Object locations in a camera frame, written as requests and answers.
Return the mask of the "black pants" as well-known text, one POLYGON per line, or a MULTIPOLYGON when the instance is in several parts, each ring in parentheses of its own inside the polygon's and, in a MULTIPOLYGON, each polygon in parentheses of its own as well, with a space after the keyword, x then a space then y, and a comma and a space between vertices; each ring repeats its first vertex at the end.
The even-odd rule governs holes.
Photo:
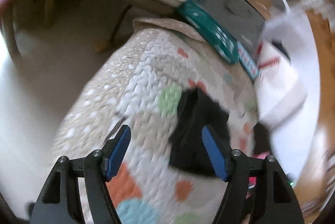
POLYGON ((215 177, 202 141, 202 129, 209 126, 222 141, 230 142, 229 113, 201 89, 182 92, 177 106, 177 124, 169 137, 169 165, 201 176, 215 177))

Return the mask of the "patterned quilted bedspread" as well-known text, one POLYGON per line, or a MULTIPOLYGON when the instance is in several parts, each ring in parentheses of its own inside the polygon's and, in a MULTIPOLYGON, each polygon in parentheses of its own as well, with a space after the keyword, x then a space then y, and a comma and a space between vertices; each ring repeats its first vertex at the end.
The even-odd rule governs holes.
POLYGON ((117 123, 131 128, 118 175, 107 185, 123 223, 211 223, 227 185, 169 166, 169 136, 186 89, 202 89, 229 113, 231 146, 251 155, 258 121, 253 83, 186 23, 137 18, 131 38, 99 69, 65 116, 52 158, 103 146, 117 123))

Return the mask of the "white pillow with red stripes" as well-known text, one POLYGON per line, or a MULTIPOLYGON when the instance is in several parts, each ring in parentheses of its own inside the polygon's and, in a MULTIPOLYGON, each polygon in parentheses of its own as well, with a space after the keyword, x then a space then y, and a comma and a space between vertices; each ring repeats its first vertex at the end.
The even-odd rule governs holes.
POLYGON ((303 106, 308 92, 301 67, 308 56, 305 16, 282 23, 262 40, 257 53, 259 76, 254 83, 259 123, 272 131, 303 106))

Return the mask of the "light blue patterned box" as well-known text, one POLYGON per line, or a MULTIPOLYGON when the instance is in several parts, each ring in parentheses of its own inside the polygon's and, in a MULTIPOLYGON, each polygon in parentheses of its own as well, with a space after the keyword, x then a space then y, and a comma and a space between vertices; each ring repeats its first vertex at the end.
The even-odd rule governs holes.
POLYGON ((238 57, 239 61, 242 64, 242 67, 245 69, 246 73, 249 75, 252 81, 255 81, 259 76, 259 68, 256 65, 255 61, 252 59, 250 54, 246 51, 243 45, 238 41, 238 57))

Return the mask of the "wooden headboard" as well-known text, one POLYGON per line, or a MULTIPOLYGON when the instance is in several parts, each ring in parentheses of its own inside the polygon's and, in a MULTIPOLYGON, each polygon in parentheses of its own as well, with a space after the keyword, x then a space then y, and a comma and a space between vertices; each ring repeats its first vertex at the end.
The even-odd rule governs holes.
POLYGON ((334 0, 307 11, 321 76, 320 110, 312 147, 295 193, 305 218, 316 218, 334 192, 334 0))

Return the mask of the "green cardboard box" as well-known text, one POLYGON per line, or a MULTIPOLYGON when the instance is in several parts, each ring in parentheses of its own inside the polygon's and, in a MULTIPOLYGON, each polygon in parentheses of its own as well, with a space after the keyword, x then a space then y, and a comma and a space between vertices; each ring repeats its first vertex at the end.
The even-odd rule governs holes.
POLYGON ((186 0, 177 12, 185 19, 228 64, 239 63, 238 44, 196 0, 186 0))

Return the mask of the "grey flat case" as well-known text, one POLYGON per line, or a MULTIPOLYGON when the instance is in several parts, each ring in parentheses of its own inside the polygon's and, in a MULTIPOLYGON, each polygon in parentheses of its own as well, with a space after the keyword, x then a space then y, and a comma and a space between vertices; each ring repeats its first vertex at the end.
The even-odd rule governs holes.
POLYGON ((245 49, 254 51, 265 18, 247 0, 204 0, 202 7, 245 49))

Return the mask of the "wooden chair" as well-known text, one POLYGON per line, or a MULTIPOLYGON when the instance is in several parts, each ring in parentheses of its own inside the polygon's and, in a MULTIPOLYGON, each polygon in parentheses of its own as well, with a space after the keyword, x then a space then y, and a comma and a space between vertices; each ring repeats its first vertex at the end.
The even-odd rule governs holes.
POLYGON ((9 56, 15 60, 20 56, 16 32, 29 21, 38 20, 45 27, 53 21, 55 0, 12 0, 1 15, 1 35, 6 44, 9 56))

